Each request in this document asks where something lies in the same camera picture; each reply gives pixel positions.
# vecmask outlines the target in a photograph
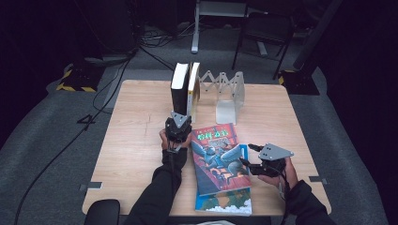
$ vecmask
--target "hand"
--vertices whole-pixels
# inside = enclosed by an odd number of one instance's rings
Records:
[[[299,182],[298,175],[296,173],[295,167],[293,166],[292,159],[290,159],[290,157],[286,157],[284,160],[286,161],[286,168],[284,169],[285,176],[287,178],[287,182],[289,182],[290,189],[292,189]],[[281,177],[258,175],[258,179],[273,185],[276,188],[279,186],[279,183],[281,183],[284,189],[284,180]]]
[[[159,135],[161,136],[161,149],[165,150],[168,148],[168,142],[167,142],[167,136],[166,136],[166,130],[163,129],[159,132]],[[191,134],[188,135],[187,140],[182,143],[183,148],[188,148],[191,144]],[[179,143],[173,143],[170,142],[170,146],[178,147]]]

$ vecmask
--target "person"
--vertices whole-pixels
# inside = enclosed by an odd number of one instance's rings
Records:
[[[168,146],[177,146],[168,142],[165,130],[160,131],[162,165],[153,172],[152,182],[131,208],[124,225],[166,225],[173,200],[181,185],[182,168],[187,161],[187,151],[191,144],[191,134],[181,144],[178,153],[169,153]],[[326,207],[313,195],[311,187],[299,181],[296,170],[289,157],[286,158],[285,176],[291,187],[286,206],[289,213],[296,215],[297,225],[335,224],[328,216]],[[259,175],[258,178],[277,187],[279,177]]]

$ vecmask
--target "person's right arm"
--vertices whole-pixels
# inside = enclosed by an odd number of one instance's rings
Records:
[[[287,199],[286,207],[290,214],[296,215],[297,225],[318,225],[335,224],[328,215],[328,211],[312,193],[312,189],[303,180],[298,180],[296,169],[292,164],[290,157],[285,159],[285,175],[291,188]],[[280,177],[269,177],[258,175],[258,178],[268,184],[277,187],[283,179]]]

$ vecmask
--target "black chair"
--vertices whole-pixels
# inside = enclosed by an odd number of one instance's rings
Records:
[[[120,203],[118,200],[99,200],[87,211],[84,225],[117,225],[119,223]]]
[[[299,5],[299,0],[247,0],[232,69],[244,39],[279,46],[275,57],[265,57],[279,61],[272,78],[275,80],[294,34],[293,14]]]

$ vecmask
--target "red book cover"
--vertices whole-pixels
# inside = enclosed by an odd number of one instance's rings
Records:
[[[193,129],[191,144],[199,195],[251,186],[234,124]]]

